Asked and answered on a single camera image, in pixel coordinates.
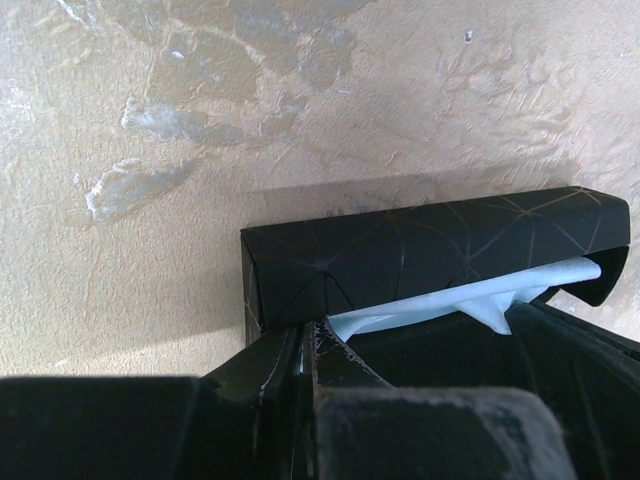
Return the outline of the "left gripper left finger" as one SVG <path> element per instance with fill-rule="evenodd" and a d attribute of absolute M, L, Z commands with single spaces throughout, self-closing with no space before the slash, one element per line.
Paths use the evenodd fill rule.
<path fill-rule="evenodd" d="M 268 332 L 202 377 L 1 383 L 5 479 L 288 479 L 300 332 Z"/>

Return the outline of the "blue cleaning cloth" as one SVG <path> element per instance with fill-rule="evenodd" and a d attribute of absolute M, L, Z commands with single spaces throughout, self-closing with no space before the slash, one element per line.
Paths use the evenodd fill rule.
<path fill-rule="evenodd" d="M 598 279 L 601 267 L 575 257 L 489 280 L 452 287 L 328 317 L 344 342 L 352 336 L 400 328 L 462 312 L 494 333 L 509 335 L 505 312 L 515 303 L 530 303 L 551 287 Z"/>

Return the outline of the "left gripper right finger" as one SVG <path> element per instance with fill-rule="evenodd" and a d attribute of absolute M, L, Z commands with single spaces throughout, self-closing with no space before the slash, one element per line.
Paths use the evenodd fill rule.
<path fill-rule="evenodd" d="M 316 479 L 570 479 L 560 425 L 502 387 L 394 387 L 327 321 L 308 329 Z"/>

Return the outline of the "black glasses case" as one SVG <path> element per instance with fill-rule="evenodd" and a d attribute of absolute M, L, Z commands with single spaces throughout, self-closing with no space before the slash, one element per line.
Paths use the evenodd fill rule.
<path fill-rule="evenodd" d="M 586 257 L 596 280 L 505 312 L 509 335 L 462 312 L 344 342 L 394 387 L 502 387 L 537 396 L 561 428 L 570 479 L 639 475 L 639 345 L 549 305 L 601 305 L 630 244 L 628 204 L 562 187 L 253 227 L 241 234 L 247 347 L 298 329 L 292 475 L 313 476 L 309 327 L 350 312 Z"/>

